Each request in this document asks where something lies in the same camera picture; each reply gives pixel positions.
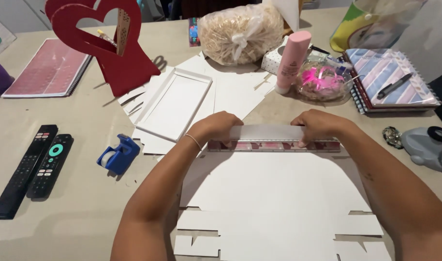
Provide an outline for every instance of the black remote control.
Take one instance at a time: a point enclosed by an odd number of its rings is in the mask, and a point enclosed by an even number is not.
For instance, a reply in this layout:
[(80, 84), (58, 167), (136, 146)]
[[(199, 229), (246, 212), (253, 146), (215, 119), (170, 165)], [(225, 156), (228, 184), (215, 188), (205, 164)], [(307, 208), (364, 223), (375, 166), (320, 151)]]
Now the black remote control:
[(41, 160), (58, 132), (56, 125), (42, 125), (0, 196), (0, 219), (13, 219)]
[(28, 198), (48, 198), (73, 141), (69, 134), (58, 134), (55, 137), (27, 191)]

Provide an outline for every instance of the pink glue bottle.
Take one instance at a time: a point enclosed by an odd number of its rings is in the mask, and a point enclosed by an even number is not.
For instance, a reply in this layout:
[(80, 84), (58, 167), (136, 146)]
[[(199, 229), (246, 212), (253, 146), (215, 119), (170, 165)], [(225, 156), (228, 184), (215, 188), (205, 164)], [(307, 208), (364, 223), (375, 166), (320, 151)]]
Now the pink glue bottle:
[(284, 95), (289, 92), (299, 74), (310, 42), (311, 33), (308, 31), (296, 32), (289, 36), (278, 68), (278, 80), (274, 86), (277, 93)]

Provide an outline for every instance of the tape dispenser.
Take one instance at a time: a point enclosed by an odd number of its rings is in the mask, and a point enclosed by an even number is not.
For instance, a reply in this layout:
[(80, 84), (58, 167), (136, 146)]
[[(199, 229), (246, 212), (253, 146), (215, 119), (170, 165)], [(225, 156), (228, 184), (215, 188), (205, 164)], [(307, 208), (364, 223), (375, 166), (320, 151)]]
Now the tape dispenser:
[(108, 147), (97, 159), (97, 164), (122, 175), (139, 154), (140, 147), (129, 136), (118, 134), (119, 145)]

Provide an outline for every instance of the pink notebook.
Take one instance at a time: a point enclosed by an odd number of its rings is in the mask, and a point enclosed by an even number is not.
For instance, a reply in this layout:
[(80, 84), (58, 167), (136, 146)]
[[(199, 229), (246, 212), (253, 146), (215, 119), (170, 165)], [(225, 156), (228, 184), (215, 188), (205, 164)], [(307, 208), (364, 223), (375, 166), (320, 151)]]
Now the pink notebook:
[(91, 56), (71, 49), (60, 39), (46, 39), (2, 97), (69, 96), (91, 59)]

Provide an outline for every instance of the beige table surface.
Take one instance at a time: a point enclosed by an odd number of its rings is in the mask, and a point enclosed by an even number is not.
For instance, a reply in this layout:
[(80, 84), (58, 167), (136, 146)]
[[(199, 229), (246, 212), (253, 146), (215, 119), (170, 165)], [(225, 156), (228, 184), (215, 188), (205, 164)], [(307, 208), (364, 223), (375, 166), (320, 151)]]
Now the beige table surface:
[[(330, 50), (329, 36), (346, 13), (346, 8), (320, 9), (302, 13), (302, 27), (312, 35), (312, 43)], [(101, 28), (112, 35), (114, 27)], [(86, 31), (96, 34), (97, 28)], [(18, 76), (42, 42), (55, 37), (52, 31), (20, 33), (18, 39), (0, 55), (9, 74)], [(177, 64), (198, 54), (199, 47), (189, 48), (188, 22), (172, 21), (142, 24), (139, 43), (153, 59), (162, 55), (168, 65)], [(155, 157), (140, 154), (127, 173), (117, 181), (96, 164), (109, 145), (118, 143), (117, 134), (130, 135), (134, 126), (114, 100), (109, 86), (100, 86), (103, 76), (94, 59), (79, 87), (71, 97), (3, 99), (0, 98), (0, 194), (21, 157), (42, 124), (56, 124), (59, 133), (75, 139), (50, 198), (44, 202), (24, 199), (13, 220), (0, 221), (0, 260), (106, 260), (118, 227), (122, 210), (148, 172), (157, 163)], [(339, 106), (315, 106), (272, 92), (246, 118), (246, 124), (288, 124), (295, 116), (318, 108), (345, 116), (358, 124), (373, 139), (406, 164), (442, 200), (442, 173), (417, 166), (405, 151), (385, 144), (381, 131), (394, 126), (400, 131), (420, 126), (442, 126), (433, 112), (387, 116), (360, 115), (353, 103)], [(177, 205), (169, 217), (169, 230), (177, 220)], [(178, 234), (189, 233), (178, 231)], [(190, 232), (206, 234), (208, 232)], [(171, 233), (172, 241), (176, 231)], [(337, 236), (338, 240), (384, 240), (394, 257), (390, 238)], [(177, 260), (218, 260), (177, 256)]]

